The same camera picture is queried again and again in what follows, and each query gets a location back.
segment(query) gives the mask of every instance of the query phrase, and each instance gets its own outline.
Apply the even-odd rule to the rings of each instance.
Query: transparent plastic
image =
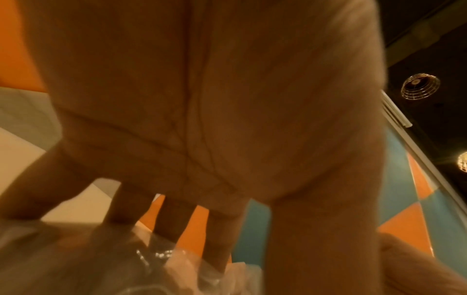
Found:
[[[0,294],[259,295],[262,272],[221,274],[138,227],[1,221]]]

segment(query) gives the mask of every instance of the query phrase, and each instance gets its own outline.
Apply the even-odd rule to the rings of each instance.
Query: light fixture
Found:
[[[427,98],[435,93],[441,81],[433,75],[417,74],[404,81],[400,94],[408,100]]]
[[[462,153],[457,158],[457,167],[459,167],[460,170],[467,172],[467,152]]]

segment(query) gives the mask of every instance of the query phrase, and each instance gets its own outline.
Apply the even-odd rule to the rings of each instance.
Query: hand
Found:
[[[375,294],[385,77],[373,2],[19,4],[63,139],[4,193],[1,216],[40,218],[112,178],[107,222],[135,223],[162,193],[155,231],[176,241],[196,205],[209,209],[203,258],[223,270],[254,198],[273,212],[269,294],[333,294],[326,278]],[[324,253],[344,266],[309,270]]]

